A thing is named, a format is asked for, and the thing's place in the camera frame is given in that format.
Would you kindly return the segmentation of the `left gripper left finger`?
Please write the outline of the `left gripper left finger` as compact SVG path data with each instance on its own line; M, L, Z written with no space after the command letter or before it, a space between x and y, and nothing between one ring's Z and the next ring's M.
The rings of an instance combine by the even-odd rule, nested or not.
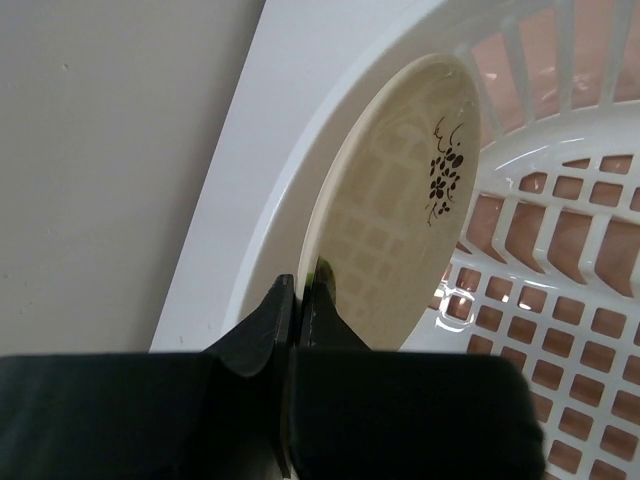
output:
M296 312L294 277L279 275L261 303L224 336L203 351L218 359L232 374L259 374L279 344L287 349Z

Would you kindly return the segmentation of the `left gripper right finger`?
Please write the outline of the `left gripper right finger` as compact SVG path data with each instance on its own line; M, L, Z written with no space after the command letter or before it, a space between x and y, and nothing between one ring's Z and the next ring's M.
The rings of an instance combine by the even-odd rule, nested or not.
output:
M336 275L329 262L318 259L315 270L307 275L298 327L301 349L333 348L370 351L337 311Z

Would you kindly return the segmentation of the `cream floral plate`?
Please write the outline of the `cream floral plate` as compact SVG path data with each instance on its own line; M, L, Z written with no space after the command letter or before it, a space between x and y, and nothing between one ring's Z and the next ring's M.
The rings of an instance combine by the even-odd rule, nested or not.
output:
M399 349L456 248L477 175L480 101L456 57L430 54L373 97L322 183L296 292L335 282L338 315L374 350Z

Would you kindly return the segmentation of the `white pink dish rack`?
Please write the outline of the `white pink dish rack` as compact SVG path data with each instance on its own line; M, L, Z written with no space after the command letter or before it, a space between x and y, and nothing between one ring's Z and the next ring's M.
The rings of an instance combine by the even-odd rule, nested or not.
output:
M155 350L210 344L291 272L332 157L402 66L460 58L482 107L463 234L411 350L509 358L551 479L639 475L639 5L269 1Z

